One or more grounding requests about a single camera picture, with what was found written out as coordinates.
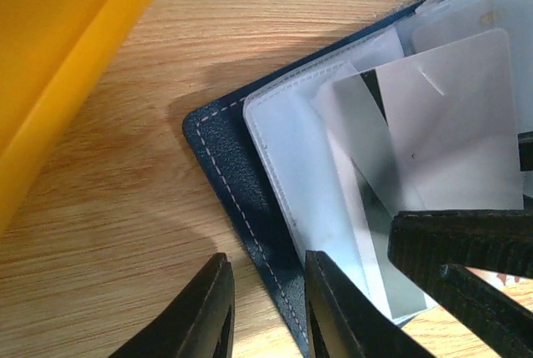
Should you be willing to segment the blue leather card holder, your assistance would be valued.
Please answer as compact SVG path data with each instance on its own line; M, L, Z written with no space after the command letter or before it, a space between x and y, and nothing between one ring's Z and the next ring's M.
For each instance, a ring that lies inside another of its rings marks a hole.
M492 27L511 36L522 132L532 128L532 0L421 0L189 113L182 124L301 354L303 261L324 250L396 324L431 300L386 257L389 219L312 107L319 87Z

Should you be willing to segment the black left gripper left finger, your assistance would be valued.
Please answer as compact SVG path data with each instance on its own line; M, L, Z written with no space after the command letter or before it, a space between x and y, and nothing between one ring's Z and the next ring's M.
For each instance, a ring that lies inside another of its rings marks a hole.
M152 322L112 357L231 357L235 281L224 253L214 254Z

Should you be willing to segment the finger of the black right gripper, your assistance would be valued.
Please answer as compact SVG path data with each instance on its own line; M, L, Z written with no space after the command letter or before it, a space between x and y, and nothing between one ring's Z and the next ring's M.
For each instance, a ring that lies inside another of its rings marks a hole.
M401 211L390 262L502 357L532 355L532 313L480 269L532 277L532 215L513 210Z
M533 131L518 134L519 158L522 172L533 171Z

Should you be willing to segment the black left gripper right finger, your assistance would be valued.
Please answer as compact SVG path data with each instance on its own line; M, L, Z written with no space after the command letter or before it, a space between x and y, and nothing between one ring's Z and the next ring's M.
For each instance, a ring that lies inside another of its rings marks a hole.
M324 251L308 251L306 320L312 357L427 357L383 316Z

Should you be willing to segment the white magnetic stripe card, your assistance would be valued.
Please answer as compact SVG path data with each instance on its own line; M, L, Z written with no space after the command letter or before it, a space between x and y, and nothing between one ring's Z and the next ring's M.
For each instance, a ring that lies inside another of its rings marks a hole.
M327 250L391 320L432 305L388 260L397 213L523 206L510 60L496 28L370 69L346 64L316 94L336 172Z

